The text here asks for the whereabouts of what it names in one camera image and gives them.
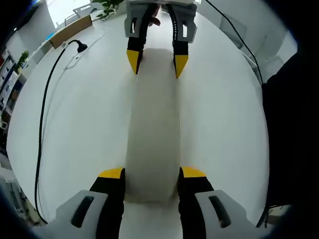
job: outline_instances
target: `white table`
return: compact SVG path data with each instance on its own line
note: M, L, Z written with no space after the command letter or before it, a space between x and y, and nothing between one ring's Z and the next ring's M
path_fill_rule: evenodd
M172 50L171 20L164 13L159 18L161 26L149 28L145 49ZM71 45L51 79L39 176L48 221L62 203L89 189L101 171L125 165L137 77L126 56L124 19L123 15L96 21L73 37L89 42L106 31L59 79L76 52L76 44ZM172 77L179 91L180 163L204 171L214 189L230 195L256 223L265 205L269 175L261 87L224 33L199 14L195 22L198 29L189 45L189 61L178 80ZM43 90L60 51L51 49L31 73L8 132L13 171L33 204ZM149 70L160 74L157 66ZM181 238L177 204L175 200L162 208L126 203L120 237Z

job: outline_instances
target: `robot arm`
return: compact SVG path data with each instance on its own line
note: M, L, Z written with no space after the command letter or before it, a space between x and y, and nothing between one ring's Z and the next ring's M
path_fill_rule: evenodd
M135 74L143 56L149 22L158 4L164 4L173 24L172 45L176 78L182 73L188 61L188 43L192 43L196 33L194 18L197 6L193 0L131 0L127 1L125 33L129 38L127 56ZM183 37L183 25L187 26L187 36Z
M180 168L177 190L183 239L258 239L267 233L226 193L214 191L197 169ZM48 239L118 239L124 194L125 169L104 171L90 191L76 194L57 209L54 221L34 232Z

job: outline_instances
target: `black cable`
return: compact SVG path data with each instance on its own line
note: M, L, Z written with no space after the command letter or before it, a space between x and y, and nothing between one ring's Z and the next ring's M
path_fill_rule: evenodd
M268 217L269 217L269 210L267 211L267 214L266 214L266 219L265 219L265 228L267 228Z
M78 47L78 52L82 52L84 51L88 46L86 44L83 44L82 42L80 42L79 40L72 40L68 43L68 45L70 45L71 43L73 42L76 42L79 47ZM40 214L39 212L39 208L38 208L38 201L37 201L37 191L38 191L38 182L39 182L39 171L40 171L40 162L41 162L41 155L42 155L42 124L43 124L43 115L44 115L44 108L45 108L45 99L46 99L46 94L47 94L47 91L48 91L48 87L49 87L49 83L50 83L50 80L51 80L51 77L52 77L52 74L53 74L53 71L57 65L57 63L59 62L61 56L63 55L63 53L65 52L65 49L64 48L62 50L62 52L60 53L59 57L56 59L52 69L51 69L51 72L50 72L50 75L49 75L49 78L46 82L46 85L45 85L45 89L44 89L44 95L43 95L43 100L42 100L42 108L41 108L41 116L40 116L40 125L39 125L39 149L38 149L38 160L37 160L37 163L36 163L36 172L35 172L35 184L34 184L34 203L35 203L35 209L36 209L36 212L38 213L40 219L44 222L44 223L48 223Z
M268 213L268 207L265 206L265 208L264 208L264 210L263 210L263 212L262 212L262 214L261 214L261 216L256 224L257 228L259 228L262 225L262 223L264 222L264 219L266 218L267 213Z
M264 83L263 81L263 77L261 75L261 72L260 72L260 68L259 68L259 65L258 65L258 62L257 62L257 59L255 57L255 55L253 54L253 52L249 49L249 47L246 45L246 43L244 42L244 40L241 38L241 36L239 35L238 31L236 30L236 28L234 27L233 23L229 20L228 17L225 16L225 14L223 14L217 7L215 7L209 0L206 0L206 2L211 5L216 11L218 11L228 22L229 24L232 26L232 28L234 29L235 33L238 35L239 39L241 40L241 42L244 44L244 46L247 48L247 50L249 51L249 53L253 56L255 62L256 62L256 65L257 65L257 69L258 69L258 72L259 72L259 75L260 75L260 80L261 80L261 84Z

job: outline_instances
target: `green plant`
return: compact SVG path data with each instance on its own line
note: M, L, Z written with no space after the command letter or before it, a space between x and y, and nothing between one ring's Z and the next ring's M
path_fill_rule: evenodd
M119 4L123 1L124 0L93 0L92 2L102 3L102 6L104 7L104 14L99 14L97 17L99 17L101 20L104 20L110 17L110 13L116 11L119 7Z
M15 69L14 69L15 72L18 72L18 69L23 65L23 63L24 63L25 60L28 58L28 56L29 56L29 52L28 52L28 51L24 51L24 52L22 53L22 55L20 56L20 59L19 59L17 65L15 66Z

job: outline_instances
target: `cardboard box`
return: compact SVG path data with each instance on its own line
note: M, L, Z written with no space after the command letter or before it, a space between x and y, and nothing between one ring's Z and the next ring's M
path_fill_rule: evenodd
M72 36L74 36L75 34L79 33L80 31L84 30L85 28L89 26L92 26L92 20L91 20L91 16L87 15L85 17L82 17L76 20L75 22L71 23L65 28L59 30L50 38L50 42L52 43L53 47L56 49L64 41L67 41Z
M11 96L11 99L14 101L18 98L19 92L17 90L14 90Z

